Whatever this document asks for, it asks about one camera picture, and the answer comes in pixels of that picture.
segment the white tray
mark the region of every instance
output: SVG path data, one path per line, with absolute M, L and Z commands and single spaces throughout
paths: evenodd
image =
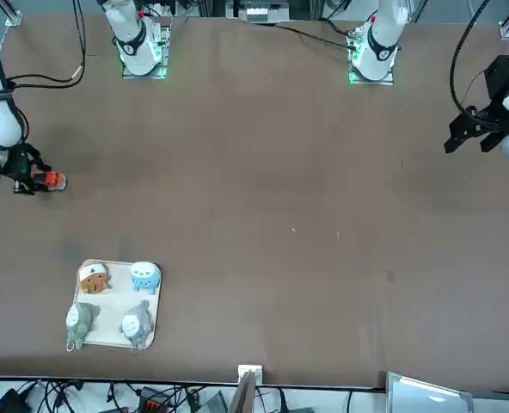
M 107 273 L 109 274 L 107 283 L 110 288 L 103 290 L 101 293 L 87 294 L 83 293 L 77 282 L 73 304 L 78 301 L 80 303 L 90 303 L 100 306 L 100 314 L 94 318 L 90 332 L 84 337 L 84 343 L 130 348 L 131 342 L 119 331 L 120 322 L 127 311 L 140 304 L 142 300 L 147 299 L 150 302 L 148 311 L 150 312 L 151 322 L 154 327 L 154 330 L 145 341 L 144 349 L 148 348 L 153 343 L 155 337 L 159 295 L 161 294 L 161 285 L 163 284 L 163 272 L 161 272 L 161 282 L 159 283 L 159 287 L 157 287 L 156 293 L 151 295 L 145 289 L 140 289 L 140 291 L 134 291 L 132 289 L 132 262 L 86 260 L 81 267 L 95 262 L 101 262 L 106 266 Z

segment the brown table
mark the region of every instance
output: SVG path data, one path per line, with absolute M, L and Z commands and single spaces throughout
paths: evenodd
M 319 22 L 297 23 L 338 38 Z M 377 385 L 392 370 L 509 390 L 509 158 L 477 140 L 446 156 L 464 27 L 408 26 L 394 87 L 349 85 L 344 51 L 224 19 L 176 23 L 169 78 L 120 78 L 88 15 L 79 87 L 22 89 L 30 141 L 62 194 L 0 193 L 0 373 Z M 469 80 L 509 52 L 477 27 Z M 26 16 L 7 75 L 78 64 L 70 15 Z M 471 102 L 486 102 L 479 80 Z M 86 258 L 164 266 L 149 351 L 68 354 L 64 317 Z

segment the plush toy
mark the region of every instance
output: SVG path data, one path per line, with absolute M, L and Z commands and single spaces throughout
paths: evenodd
M 83 293 L 96 294 L 109 288 L 106 266 L 101 262 L 80 267 L 78 271 L 79 286 Z
M 131 266 L 131 277 L 134 291 L 143 288 L 153 295 L 161 282 L 161 270 L 153 262 L 135 262 Z
M 119 331 L 131 342 L 133 350 L 144 348 L 148 335 L 153 331 L 149 306 L 150 303 L 145 299 L 127 311 L 120 323 Z
M 67 311 L 65 327 L 67 329 L 67 349 L 80 350 L 84 337 L 92 327 L 92 320 L 100 314 L 100 307 L 88 303 L 75 303 Z

